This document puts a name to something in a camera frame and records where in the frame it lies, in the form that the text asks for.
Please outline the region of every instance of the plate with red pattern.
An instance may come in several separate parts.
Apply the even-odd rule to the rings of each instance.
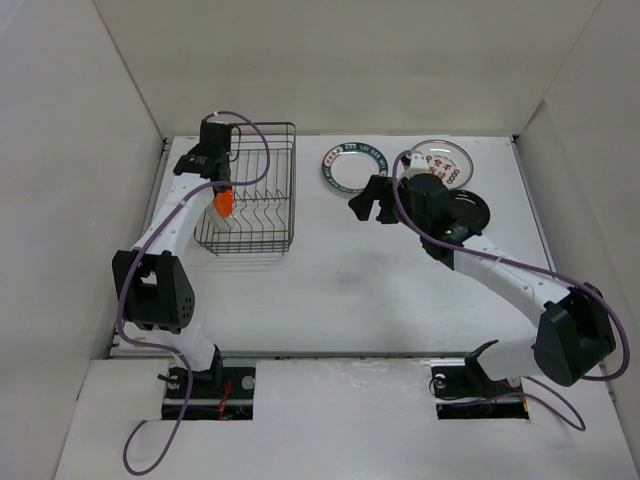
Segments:
[[[429,167],[427,173],[435,175],[450,190],[465,185],[473,176],[473,161],[462,147],[446,140],[425,140],[412,151],[424,155]]]

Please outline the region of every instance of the dish rack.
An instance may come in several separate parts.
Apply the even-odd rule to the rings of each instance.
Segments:
[[[231,216],[212,218],[209,207],[193,232],[195,241],[213,253],[281,253],[293,241],[295,226],[296,127],[292,123],[256,124],[271,153],[267,176],[255,185],[233,187]],[[231,179],[257,178],[266,166],[264,143],[248,124],[234,128]]]

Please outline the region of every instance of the orange object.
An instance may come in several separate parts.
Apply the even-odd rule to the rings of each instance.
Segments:
[[[226,218],[231,215],[233,210],[233,190],[229,189],[226,192],[218,193],[213,199],[213,206],[221,217]]]

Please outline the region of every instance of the wire rack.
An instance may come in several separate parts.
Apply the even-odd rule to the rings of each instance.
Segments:
[[[271,152],[267,176],[247,187],[234,187],[230,217],[220,217],[209,206],[198,221],[193,237],[215,255],[223,253],[278,252],[284,255],[293,241],[295,225],[296,128],[292,123],[263,122]],[[247,124],[234,129],[231,179],[256,178],[266,166],[260,137]]]

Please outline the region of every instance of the white wall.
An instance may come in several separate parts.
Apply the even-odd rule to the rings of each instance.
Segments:
[[[613,384],[640,464],[640,2],[603,0],[518,141],[559,270],[623,316],[632,367]],[[618,358],[608,362],[617,366]]]
[[[90,0],[0,9],[0,470],[51,478],[160,137]]]
[[[520,133],[598,0],[95,0],[165,135]]]

